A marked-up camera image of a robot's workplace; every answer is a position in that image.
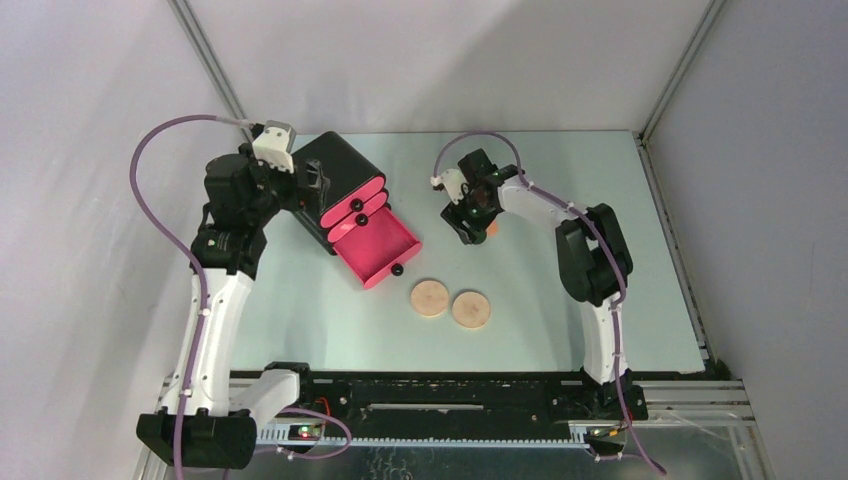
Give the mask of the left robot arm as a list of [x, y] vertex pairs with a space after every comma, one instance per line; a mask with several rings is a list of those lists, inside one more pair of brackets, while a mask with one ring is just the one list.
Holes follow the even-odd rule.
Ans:
[[269, 364], [242, 393], [230, 394], [231, 359], [246, 301], [267, 244], [264, 228], [280, 211], [297, 211], [316, 190], [314, 168], [288, 154], [235, 153], [210, 161], [208, 201], [190, 245], [157, 219], [155, 227], [187, 256], [189, 317], [174, 376], [153, 413], [139, 416], [137, 438], [161, 460], [185, 468], [241, 470], [259, 431], [283, 410], [304, 416], [316, 403], [303, 362]]

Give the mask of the large beige sponge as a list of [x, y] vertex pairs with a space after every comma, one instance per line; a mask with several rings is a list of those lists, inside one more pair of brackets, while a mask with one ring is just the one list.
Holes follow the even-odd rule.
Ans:
[[443, 314], [448, 308], [449, 301], [448, 289], [437, 280], [421, 280], [410, 292], [412, 309], [425, 318], [434, 318]]

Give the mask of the beige round sponge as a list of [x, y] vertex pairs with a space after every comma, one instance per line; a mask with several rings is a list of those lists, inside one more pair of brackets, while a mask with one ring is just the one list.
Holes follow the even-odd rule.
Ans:
[[451, 306], [454, 321], [469, 330], [486, 325], [492, 313], [491, 303], [483, 294], [465, 291], [456, 296]]

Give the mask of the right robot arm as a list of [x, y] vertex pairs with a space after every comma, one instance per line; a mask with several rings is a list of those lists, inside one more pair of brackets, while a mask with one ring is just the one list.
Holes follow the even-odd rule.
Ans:
[[448, 195], [442, 219], [465, 245], [479, 245], [502, 213], [551, 230], [559, 277], [566, 293], [583, 305], [585, 373], [594, 381], [581, 392], [585, 411], [606, 418], [622, 403], [613, 383], [626, 371], [620, 305], [633, 261], [614, 210], [607, 204], [585, 207], [543, 191], [511, 164], [497, 167], [481, 150], [456, 167], [435, 172], [430, 184]]

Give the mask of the pink bottom drawer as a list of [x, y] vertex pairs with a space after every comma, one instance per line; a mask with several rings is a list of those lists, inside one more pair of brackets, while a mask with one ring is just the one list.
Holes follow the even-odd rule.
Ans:
[[333, 248], [362, 287], [370, 289], [417, 255], [422, 242], [389, 207], [382, 207], [366, 225], [355, 225]]

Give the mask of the black pink drawer organizer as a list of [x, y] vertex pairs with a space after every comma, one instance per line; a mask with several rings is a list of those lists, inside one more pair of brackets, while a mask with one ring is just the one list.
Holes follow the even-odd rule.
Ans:
[[[324, 199], [310, 197], [303, 208], [294, 212], [292, 216], [328, 254], [334, 255], [334, 243], [327, 240], [329, 229], [322, 228], [319, 224], [327, 205], [338, 198], [345, 186], [356, 187], [373, 176], [385, 177], [385, 174], [334, 131], [325, 132], [307, 142], [294, 152], [293, 158], [298, 166], [303, 166], [307, 159], [320, 160], [325, 174], [330, 178], [330, 188], [326, 197]], [[386, 177], [383, 189], [387, 190]]]

